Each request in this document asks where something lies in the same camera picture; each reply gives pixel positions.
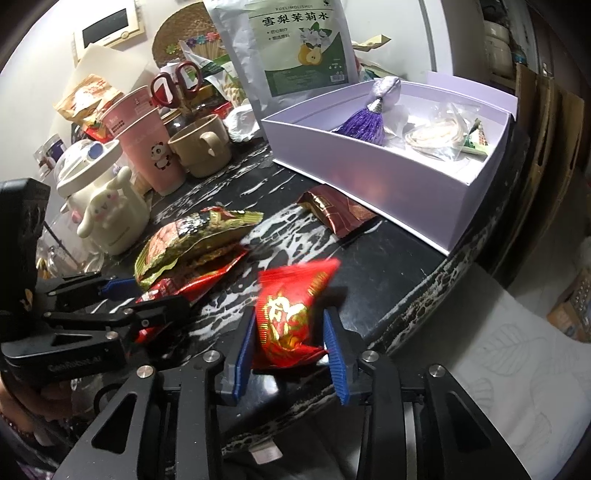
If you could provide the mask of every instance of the woven placemat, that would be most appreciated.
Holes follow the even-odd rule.
[[[171,60],[182,59],[183,52],[178,46],[178,42],[192,40],[191,43],[194,44],[195,39],[200,38],[204,32],[218,36],[217,29],[202,1],[188,5],[168,17],[156,33],[154,43],[152,43],[152,56],[156,65],[164,67]]]

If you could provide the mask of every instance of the purple tassel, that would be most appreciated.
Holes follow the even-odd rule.
[[[381,145],[384,142],[384,119],[381,113],[374,113],[367,107],[354,113],[335,132],[364,142]]]
[[[389,76],[376,80],[368,98],[368,105],[354,113],[335,133],[356,138],[364,142],[381,145],[384,143],[384,119],[386,111],[400,99],[401,82],[398,77]]]

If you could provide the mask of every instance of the pink paper cup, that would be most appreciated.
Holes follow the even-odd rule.
[[[168,195],[184,183],[186,173],[168,146],[170,136],[157,108],[123,130],[117,139],[131,163],[160,195]]]
[[[143,86],[125,95],[109,108],[103,114],[102,122],[115,136],[142,118],[146,113],[151,112],[154,107],[150,89]]]

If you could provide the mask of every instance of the bracelet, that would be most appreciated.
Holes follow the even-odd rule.
[[[4,420],[4,422],[12,429],[14,433],[16,433],[19,437],[25,440],[35,440],[35,435],[31,432],[23,432],[20,428],[17,427],[12,420],[10,420],[4,413],[0,411],[0,419]]]

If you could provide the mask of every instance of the scissors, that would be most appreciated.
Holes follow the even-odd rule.
[[[187,82],[183,78],[183,69],[185,67],[192,67],[197,73],[197,85],[191,88],[187,86]],[[168,108],[181,108],[182,110],[187,110],[187,113],[190,113],[189,102],[197,96],[199,89],[203,85],[203,75],[201,73],[201,69],[192,61],[186,60],[177,65],[176,69],[174,70],[174,74],[177,78],[176,82],[167,72],[161,72],[156,75],[150,84],[152,97],[154,98],[154,101],[156,101],[156,103],[161,106]],[[166,83],[170,93],[173,96],[172,100],[169,101],[168,99],[164,99],[162,95],[156,95],[155,85],[159,79],[164,79],[164,83]]]

